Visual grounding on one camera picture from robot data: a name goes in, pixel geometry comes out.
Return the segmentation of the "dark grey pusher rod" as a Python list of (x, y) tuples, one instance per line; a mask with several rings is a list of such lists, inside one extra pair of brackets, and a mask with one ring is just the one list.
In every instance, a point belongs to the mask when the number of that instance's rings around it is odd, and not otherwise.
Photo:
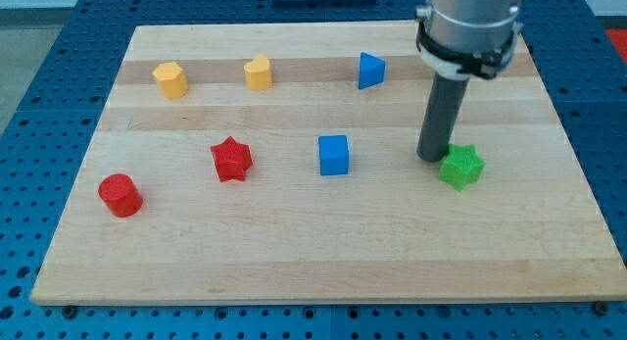
[(435, 74), (416, 148), (423, 161), (439, 162), (447, 155), (468, 82)]

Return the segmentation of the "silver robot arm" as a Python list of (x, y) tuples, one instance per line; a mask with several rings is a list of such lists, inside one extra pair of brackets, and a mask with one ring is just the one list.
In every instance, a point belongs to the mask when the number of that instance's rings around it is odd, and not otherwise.
[(447, 155), (470, 79), (493, 79), (509, 64), (521, 2), (425, 0), (416, 7), (416, 49), (435, 71), (416, 148), (422, 160), (439, 162)]

